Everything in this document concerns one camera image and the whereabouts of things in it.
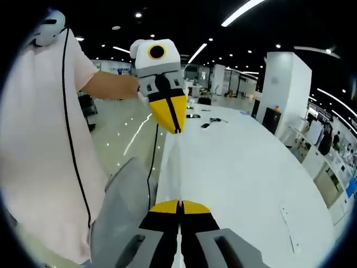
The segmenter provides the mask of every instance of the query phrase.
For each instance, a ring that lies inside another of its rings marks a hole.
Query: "gray fabric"
[[[120,239],[108,241],[91,267],[149,268],[162,232],[130,228]]]
[[[130,159],[107,184],[98,218],[91,228],[91,259],[113,239],[139,227],[148,211],[148,170],[137,158]],[[157,183],[150,180],[151,206],[155,204]]]
[[[169,71],[179,71],[179,70],[181,70],[181,63],[180,61],[176,61],[174,63],[162,63],[160,65],[153,65],[145,68],[136,69],[136,73],[140,78],[149,75],[163,74]]]
[[[171,89],[184,88],[184,79],[182,78],[181,71],[171,71],[169,73],[164,73],[164,76],[170,82]],[[139,78],[140,92],[144,97],[147,97],[149,94],[159,92],[155,84],[155,78],[156,75]]]
[[[242,239],[231,229],[196,234],[209,268],[228,267],[223,252],[234,267],[269,268],[263,263],[260,250]]]

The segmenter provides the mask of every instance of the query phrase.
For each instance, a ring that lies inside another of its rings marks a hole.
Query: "white robotic hand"
[[[187,96],[175,44],[169,39],[137,40],[130,47],[130,56],[135,59],[140,100],[148,103],[159,125],[173,134],[181,133]]]

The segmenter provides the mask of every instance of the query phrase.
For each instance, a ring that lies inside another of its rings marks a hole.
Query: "white wall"
[[[262,123],[267,108],[279,106],[283,114],[289,97],[292,53],[270,52],[267,55],[266,75],[256,119]]]
[[[240,80],[238,91],[243,92],[246,95],[254,95],[255,88],[257,86],[257,81],[247,77],[244,78],[246,79],[246,81]]]
[[[338,120],[335,116],[334,116],[334,121],[332,122],[332,128],[333,128],[333,132],[332,132],[333,136],[337,134],[337,131],[340,131],[341,132],[340,142],[342,142],[343,139],[345,138],[352,144],[352,148],[356,149],[357,138],[355,138],[355,136],[351,133],[351,131],[343,123],[341,123],[341,121]]]
[[[204,88],[208,88],[208,79],[210,76],[210,68],[206,66],[199,66],[199,84],[202,85]]]
[[[222,95],[225,66],[216,64],[213,71],[213,82],[211,91],[217,95]]]
[[[275,135],[281,137],[291,121],[304,117],[311,75],[311,69],[294,53],[269,52],[258,122],[263,122],[267,107],[279,106],[282,115]]]
[[[101,71],[106,71],[112,74],[118,74],[117,69],[131,69],[131,63],[113,60],[92,60],[95,66]]]
[[[239,73],[232,71],[229,90],[232,90],[234,93],[236,93],[238,90],[238,84],[239,84]]]
[[[295,54],[292,59],[290,91],[282,122],[286,124],[281,127],[280,133],[283,133],[288,124],[296,122],[299,117],[305,118],[311,88],[312,70]]]

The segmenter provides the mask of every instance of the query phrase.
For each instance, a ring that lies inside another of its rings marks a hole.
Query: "pink shirt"
[[[0,107],[0,186],[7,209],[49,249],[83,263],[90,257],[88,214],[74,170],[62,93],[66,31],[48,47],[28,47],[15,62]],[[108,181],[77,92],[97,72],[72,31],[65,88],[76,162],[93,222]]]

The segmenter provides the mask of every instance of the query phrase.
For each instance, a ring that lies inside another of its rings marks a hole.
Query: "black cable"
[[[156,124],[156,134],[155,134],[155,142],[154,142],[154,151],[152,153],[151,167],[150,167],[150,171],[149,171],[149,176],[147,177],[147,180],[146,180],[147,190],[149,192],[149,204],[148,204],[148,209],[147,209],[148,211],[150,210],[150,204],[151,204],[151,193],[150,193],[149,179],[150,179],[150,176],[151,176],[152,167],[154,166],[156,142],[157,142],[157,132],[158,132],[158,124]]]
[[[65,118],[66,118],[66,127],[67,127],[69,145],[70,145],[70,147],[71,147],[71,154],[72,154],[72,160],[73,160],[74,170],[76,171],[76,175],[77,175],[79,187],[80,187],[80,190],[81,190],[81,192],[82,192],[82,196],[83,196],[83,199],[84,199],[85,207],[86,207],[87,212],[88,212],[88,228],[90,228],[90,220],[91,220],[90,210],[89,210],[89,206],[88,206],[87,199],[86,199],[85,194],[84,194],[82,181],[80,180],[80,176],[79,176],[79,172],[78,172],[78,168],[77,168],[77,162],[76,162],[76,157],[75,157],[75,154],[74,154],[74,148],[73,148],[73,142],[72,142],[72,135],[71,135],[71,130],[70,130],[69,121],[68,121],[67,100],[66,100],[66,88],[65,88],[65,57],[66,57],[66,48],[67,48],[68,34],[69,34],[69,29],[67,29],[66,41],[65,41],[65,46],[64,46],[64,48],[63,48],[63,58],[62,58],[63,104],[64,104]]]

